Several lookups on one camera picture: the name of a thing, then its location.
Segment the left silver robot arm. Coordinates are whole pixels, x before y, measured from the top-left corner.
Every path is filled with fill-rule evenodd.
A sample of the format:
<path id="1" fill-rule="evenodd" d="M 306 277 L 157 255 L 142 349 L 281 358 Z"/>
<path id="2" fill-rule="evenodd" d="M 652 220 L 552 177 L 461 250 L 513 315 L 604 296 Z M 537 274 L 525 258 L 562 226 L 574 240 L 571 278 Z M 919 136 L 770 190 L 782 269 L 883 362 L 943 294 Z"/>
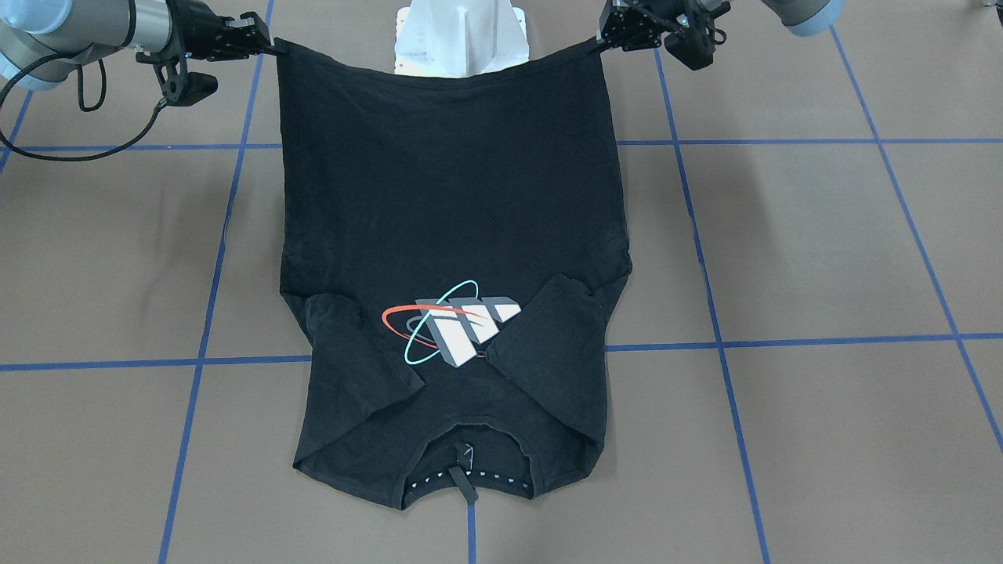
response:
<path id="1" fill-rule="evenodd" d="M 843 1 L 764 1 L 792 34 L 809 37 L 831 27 Z M 599 18 L 595 52 L 658 48 L 696 69 L 713 60 L 726 33 L 715 27 L 730 1 L 607 1 Z"/>

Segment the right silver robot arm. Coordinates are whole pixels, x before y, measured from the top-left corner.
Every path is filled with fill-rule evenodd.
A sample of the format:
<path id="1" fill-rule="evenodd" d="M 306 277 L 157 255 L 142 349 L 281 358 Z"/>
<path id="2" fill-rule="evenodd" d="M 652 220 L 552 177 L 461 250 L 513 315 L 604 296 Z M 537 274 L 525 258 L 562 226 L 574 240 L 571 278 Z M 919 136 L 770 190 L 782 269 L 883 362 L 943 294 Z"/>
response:
<path id="1" fill-rule="evenodd" d="M 172 106 L 191 106 L 216 91 L 214 76 L 191 74 L 188 60 L 246 60 L 278 54 L 255 12 L 220 16 L 201 1 L 3 1 L 2 75 L 43 57 L 21 78 L 32 92 L 54 89 L 79 67 L 131 49 L 150 64 Z"/>

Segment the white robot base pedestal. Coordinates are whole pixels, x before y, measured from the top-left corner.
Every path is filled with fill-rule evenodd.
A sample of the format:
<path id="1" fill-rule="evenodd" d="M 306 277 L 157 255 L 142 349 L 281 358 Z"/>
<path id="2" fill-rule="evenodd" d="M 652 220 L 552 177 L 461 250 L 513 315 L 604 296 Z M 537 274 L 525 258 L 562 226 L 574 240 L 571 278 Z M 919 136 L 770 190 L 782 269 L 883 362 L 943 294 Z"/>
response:
<path id="1" fill-rule="evenodd" d="M 530 59 L 526 16 L 509 1 L 412 1 L 396 14 L 394 74 L 467 78 Z"/>

